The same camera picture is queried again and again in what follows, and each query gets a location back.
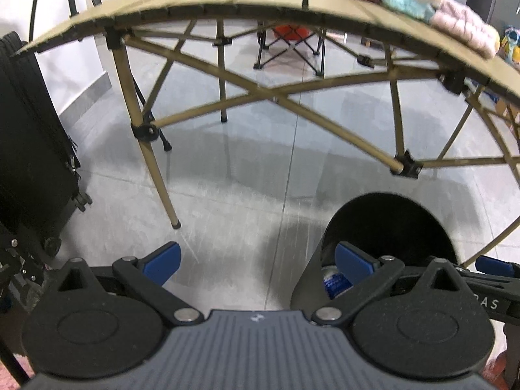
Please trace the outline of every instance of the black suitcase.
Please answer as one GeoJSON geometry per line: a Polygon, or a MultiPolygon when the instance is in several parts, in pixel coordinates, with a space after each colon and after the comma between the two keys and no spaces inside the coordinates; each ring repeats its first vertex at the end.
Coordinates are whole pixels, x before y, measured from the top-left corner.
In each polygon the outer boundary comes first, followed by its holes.
{"type": "Polygon", "coordinates": [[[24,44],[16,32],[0,39],[0,220],[13,233],[20,222],[35,230],[52,253],[59,249],[55,222],[69,200],[82,211],[92,201],[78,187],[74,144],[36,57],[11,57],[24,44]]]}

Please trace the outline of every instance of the wall baseboard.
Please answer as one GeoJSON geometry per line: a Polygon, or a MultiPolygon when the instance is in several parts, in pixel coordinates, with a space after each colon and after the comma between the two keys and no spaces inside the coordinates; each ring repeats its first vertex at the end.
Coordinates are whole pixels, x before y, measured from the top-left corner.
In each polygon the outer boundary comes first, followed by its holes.
{"type": "Polygon", "coordinates": [[[69,130],[85,114],[94,103],[99,100],[110,88],[110,78],[106,71],[85,89],[72,103],[59,115],[61,124],[65,130],[69,130]]]}

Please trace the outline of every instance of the black cylindrical bin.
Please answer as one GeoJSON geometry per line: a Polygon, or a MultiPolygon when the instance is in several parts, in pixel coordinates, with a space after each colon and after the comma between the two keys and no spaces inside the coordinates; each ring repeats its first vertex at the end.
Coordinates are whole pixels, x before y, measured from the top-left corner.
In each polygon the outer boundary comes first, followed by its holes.
{"type": "Polygon", "coordinates": [[[307,316],[327,303],[321,268],[335,264],[334,253],[347,241],[374,258],[393,255],[406,265],[430,256],[457,263],[443,226],[423,206],[404,196],[375,192],[358,196],[334,214],[291,297],[291,309],[307,316]]]}

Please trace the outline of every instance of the black plastic joint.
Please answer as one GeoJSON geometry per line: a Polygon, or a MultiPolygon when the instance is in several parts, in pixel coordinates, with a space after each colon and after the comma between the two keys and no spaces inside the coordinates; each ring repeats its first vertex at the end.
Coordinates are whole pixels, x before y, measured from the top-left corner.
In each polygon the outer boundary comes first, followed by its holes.
{"type": "Polygon", "coordinates": [[[134,138],[142,142],[153,142],[159,138],[159,129],[155,124],[143,123],[140,126],[130,125],[134,138]]]}
{"type": "Polygon", "coordinates": [[[438,79],[448,91],[455,95],[460,95],[467,90],[467,85],[464,83],[466,79],[464,71],[448,71],[441,74],[438,79]]]}
{"type": "Polygon", "coordinates": [[[214,43],[213,46],[225,46],[233,44],[233,40],[229,37],[219,37],[218,42],[214,43]]]}
{"type": "Polygon", "coordinates": [[[370,67],[371,69],[373,69],[375,67],[374,65],[374,61],[372,60],[371,57],[368,57],[368,56],[363,56],[362,54],[360,54],[357,58],[356,58],[356,61],[358,62],[358,64],[360,64],[361,66],[365,66],[365,67],[370,67]]]}
{"type": "Polygon", "coordinates": [[[113,27],[105,28],[107,47],[109,50],[120,50],[123,47],[121,39],[125,31],[116,31],[113,27]]]}
{"type": "Polygon", "coordinates": [[[409,179],[418,179],[419,173],[423,166],[420,162],[416,162],[408,150],[405,151],[404,155],[396,155],[395,159],[402,164],[402,172],[397,173],[393,170],[390,172],[395,176],[407,177],[409,179]]]}

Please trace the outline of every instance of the blue gripper pad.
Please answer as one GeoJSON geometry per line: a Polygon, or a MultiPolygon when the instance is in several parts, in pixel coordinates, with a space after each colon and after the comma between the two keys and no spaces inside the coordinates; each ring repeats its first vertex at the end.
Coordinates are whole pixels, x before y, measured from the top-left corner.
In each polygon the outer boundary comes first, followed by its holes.
{"type": "Polygon", "coordinates": [[[348,242],[340,242],[336,246],[335,259],[337,269],[352,285],[370,276],[379,267],[377,259],[348,242]]]}
{"type": "Polygon", "coordinates": [[[515,277],[515,269],[511,263],[502,261],[500,259],[490,258],[481,255],[475,261],[475,268],[477,271],[484,274],[491,274],[493,276],[515,277]]]}
{"type": "Polygon", "coordinates": [[[139,261],[142,273],[162,286],[180,267],[181,251],[177,242],[168,242],[139,261]]]}

